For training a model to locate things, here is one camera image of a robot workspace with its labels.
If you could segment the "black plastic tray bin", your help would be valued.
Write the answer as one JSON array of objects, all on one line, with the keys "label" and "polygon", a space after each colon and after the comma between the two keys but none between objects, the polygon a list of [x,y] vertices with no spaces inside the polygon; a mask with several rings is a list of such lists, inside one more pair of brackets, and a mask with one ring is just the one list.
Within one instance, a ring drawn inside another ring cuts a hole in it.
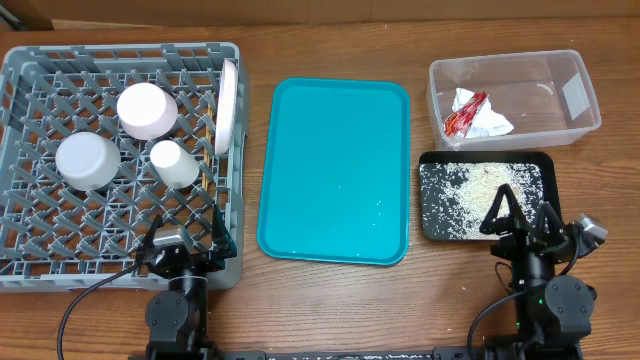
[{"label": "black plastic tray bin", "polygon": [[544,202],[549,202],[557,214],[561,213],[554,163],[549,155],[535,151],[432,151],[420,156],[423,163],[523,163],[537,165],[542,174]]}]

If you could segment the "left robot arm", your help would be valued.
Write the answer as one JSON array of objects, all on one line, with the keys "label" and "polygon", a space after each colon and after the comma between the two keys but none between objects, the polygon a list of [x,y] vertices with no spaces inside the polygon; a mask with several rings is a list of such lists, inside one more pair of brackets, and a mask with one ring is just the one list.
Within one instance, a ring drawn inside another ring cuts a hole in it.
[{"label": "left robot arm", "polygon": [[184,227],[165,229],[157,216],[137,248],[136,263],[168,281],[168,289],[155,295],[145,310],[147,359],[224,357],[208,339],[207,275],[223,270],[237,247],[218,206],[213,207],[211,240],[212,249],[196,251]]}]

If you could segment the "white paper cup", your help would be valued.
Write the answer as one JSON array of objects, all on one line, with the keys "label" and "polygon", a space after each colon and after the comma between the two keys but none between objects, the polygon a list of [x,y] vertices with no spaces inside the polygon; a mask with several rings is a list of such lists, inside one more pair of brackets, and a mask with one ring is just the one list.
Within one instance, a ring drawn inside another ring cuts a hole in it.
[{"label": "white paper cup", "polygon": [[169,188],[185,188],[199,176],[199,163],[195,157],[171,140],[156,143],[151,149],[150,160]]}]

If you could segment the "small pink bowl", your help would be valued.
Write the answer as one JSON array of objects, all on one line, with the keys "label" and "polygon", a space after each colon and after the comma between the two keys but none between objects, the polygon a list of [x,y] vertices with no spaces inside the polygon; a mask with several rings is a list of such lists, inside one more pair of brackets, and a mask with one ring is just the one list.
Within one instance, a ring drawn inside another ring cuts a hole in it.
[{"label": "small pink bowl", "polygon": [[124,131],[139,140],[168,133],[175,125],[178,107],[174,98],[152,83],[136,83],[117,99],[116,112]]}]

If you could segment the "grey plastic dish rack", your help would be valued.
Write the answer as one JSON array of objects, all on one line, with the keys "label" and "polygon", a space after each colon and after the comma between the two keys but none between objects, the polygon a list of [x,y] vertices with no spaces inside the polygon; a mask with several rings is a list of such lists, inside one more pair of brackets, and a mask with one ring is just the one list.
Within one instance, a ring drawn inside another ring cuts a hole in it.
[{"label": "grey plastic dish rack", "polygon": [[[167,283],[158,276],[127,273],[152,220],[161,215],[166,224],[182,225],[196,250],[209,250],[214,203],[235,244],[243,245],[250,82],[240,70],[233,140],[224,155],[216,156],[225,59],[243,63],[230,42],[20,46],[6,53],[1,67],[3,292],[66,292],[103,278],[115,288],[162,290]],[[151,163],[152,143],[130,137],[120,124],[118,97],[143,82],[159,86],[177,104],[168,139],[194,156],[200,169],[187,188],[167,187]],[[116,177],[102,189],[76,190],[57,170],[59,145],[77,132],[93,132],[119,149]],[[208,193],[203,175],[209,178]]]}]

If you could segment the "large white plate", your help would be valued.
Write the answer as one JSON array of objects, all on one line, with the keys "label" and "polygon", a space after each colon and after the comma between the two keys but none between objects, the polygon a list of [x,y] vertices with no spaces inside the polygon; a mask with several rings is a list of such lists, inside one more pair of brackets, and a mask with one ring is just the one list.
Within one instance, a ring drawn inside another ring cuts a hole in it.
[{"label": "large white plate", "polygon": [[224,155],[231,146],[238,89],[238,69],[234,62],[225,59],[222,66],[214,151],[216,156]]}]

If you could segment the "clear plastic bin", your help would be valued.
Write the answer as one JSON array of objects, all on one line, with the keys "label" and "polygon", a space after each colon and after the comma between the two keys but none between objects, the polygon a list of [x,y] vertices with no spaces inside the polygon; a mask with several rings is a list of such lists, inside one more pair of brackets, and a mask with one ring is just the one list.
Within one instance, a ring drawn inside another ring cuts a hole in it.
[{"label": "clear plastic bin", "polygon": [[[444,120],[485,92],[491,110],[513,126],[504,135],[452,139]],[[568,145],[602,124],[597,97],[580,54],[553,50],[436,60],[426,102],[438,150],[498,151]]]}]

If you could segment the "wooden chopstick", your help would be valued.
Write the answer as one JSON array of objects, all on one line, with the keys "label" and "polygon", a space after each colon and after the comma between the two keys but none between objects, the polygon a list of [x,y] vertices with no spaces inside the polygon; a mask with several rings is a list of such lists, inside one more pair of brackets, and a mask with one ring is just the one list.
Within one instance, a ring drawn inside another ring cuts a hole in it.
[{"label": "wooden chopstick", "polygon": [[[213,116],[213,112],[212,112],[212,108],[210,105],[208,105],[207,107],[207,117],[209,118],[209,120],[212,120],[212,116]],[[207,141],[207,143],[209,145],[211,145],[211,140],[212,140],[212,133],[209,127],[205,127],[205,139]],[[210,163],[211,163],[211,156],[209,154],[209,151],[205,148],[204,149],[204,164],[206,165],[206,168],[210,170]],[[202,178],[202,187],[205,190],[205,192],[208,193],[208,187],[209,187],[209,178],[207,175],[203,175]]]}]

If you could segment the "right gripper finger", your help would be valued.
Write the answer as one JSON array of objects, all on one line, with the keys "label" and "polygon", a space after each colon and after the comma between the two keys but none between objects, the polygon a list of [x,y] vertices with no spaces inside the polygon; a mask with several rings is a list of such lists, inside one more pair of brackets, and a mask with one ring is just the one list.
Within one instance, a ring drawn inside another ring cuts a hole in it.
[{"label": "right gripper finger", "polygon": [[549,202],[542,203],[534,220],[534,238],[536,244],[564,245],[567,242],[563,234],[564,222]]},{"label": "right gripper finger", "polygon": [[509,184],[501,185],[480,224],[480,232],[485,235],[527,234],[529,223]]}]

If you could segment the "grey metal saucer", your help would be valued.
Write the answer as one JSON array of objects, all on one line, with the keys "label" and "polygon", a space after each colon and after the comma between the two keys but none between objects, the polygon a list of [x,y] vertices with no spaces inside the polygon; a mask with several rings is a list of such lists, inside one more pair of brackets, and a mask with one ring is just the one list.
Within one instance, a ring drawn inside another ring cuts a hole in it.
[{"label": "grey metal saucer", "polygon": [[63,179],[76,190],[97,190],[108,185],[118,172],[121,155],[116,144],[91,132],[65,138],[55,154]]}]

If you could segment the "red snack wrapper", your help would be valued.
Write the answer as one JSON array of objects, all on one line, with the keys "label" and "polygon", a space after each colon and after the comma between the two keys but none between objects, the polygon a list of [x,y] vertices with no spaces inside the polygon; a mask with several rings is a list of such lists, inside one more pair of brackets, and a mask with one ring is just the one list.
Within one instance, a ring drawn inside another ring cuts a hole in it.
[{"label": "red snack wrapper", "polygon": [[461,108],[446,118],[444,122],[445,135],[449,138],[465,138],[474,118],[487,100],[488,94],[486,92],[474,93]]}]

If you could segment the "rice leftovers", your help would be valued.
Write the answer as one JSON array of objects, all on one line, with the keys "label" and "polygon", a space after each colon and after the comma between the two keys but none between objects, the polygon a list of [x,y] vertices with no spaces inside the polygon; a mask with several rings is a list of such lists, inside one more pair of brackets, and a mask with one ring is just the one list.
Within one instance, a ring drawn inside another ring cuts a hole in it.
[{"label": "rice leftovers", "polygon": [[480,226],[503,184],[511,187],[529,222],[544,201],[541,170],[534,164],[423,163],[419,181],[422,230],[429,240],[497,240]]}]

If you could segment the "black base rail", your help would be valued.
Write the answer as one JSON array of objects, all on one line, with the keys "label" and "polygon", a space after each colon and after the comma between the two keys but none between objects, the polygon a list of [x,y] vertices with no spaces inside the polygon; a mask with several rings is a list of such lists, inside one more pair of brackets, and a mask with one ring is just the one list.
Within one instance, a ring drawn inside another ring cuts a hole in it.
[{"label": "black base rail", "polygon": [[143,359],[224,359],[224,360],[472,360],[472,359],[539,359],[539,360],[579,360],[583,354],[579,346],[569,349],[543,350],[529,348],[523,356],[518,351],[507,349],[474,348],[469,355],[466,347],[435,347],[423,351],[368,351],[368,352],[307,352],[307,353],[265,353],[263,351],[230,351],[208,355],[142,355],[129,356],[130,360]]}]

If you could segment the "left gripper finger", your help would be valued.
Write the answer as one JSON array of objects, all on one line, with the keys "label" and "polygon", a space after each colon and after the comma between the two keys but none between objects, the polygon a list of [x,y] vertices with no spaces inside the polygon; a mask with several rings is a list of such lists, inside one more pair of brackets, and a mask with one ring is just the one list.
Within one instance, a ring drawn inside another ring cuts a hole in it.
[{"label": "left gripper finger", "polygon": [[225,226],[223,214],[216,203],[213,204],[211,239],[216,255],[236,254],[236,244]]},{"label": "left gripper finger", "polygon": [[162,227],[164,224],[163,218],[161,215],[157,215],[149,230],[143,236],[142,240],[139,243],[139,246],[136,249],[137,255],[144,255],[147,250],[153,247],[153,240],[156,234],[156,231]]}]

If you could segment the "white tissue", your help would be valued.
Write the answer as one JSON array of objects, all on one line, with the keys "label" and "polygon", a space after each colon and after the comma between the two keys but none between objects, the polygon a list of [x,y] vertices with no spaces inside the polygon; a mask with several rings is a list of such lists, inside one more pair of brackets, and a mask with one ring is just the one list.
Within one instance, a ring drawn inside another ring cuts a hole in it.
[{"label": "white tissue", "polygon": [[[470,90],[457,88],[456,95],[452,103],[452,110],[461,109],[474,95]],[[474,117],[471,126],[466,134],[466,138],[479,138],[490,136],[502,136],[514,130],[514,126],[502,114],[492,109],[490,99],[487,98]]]}]

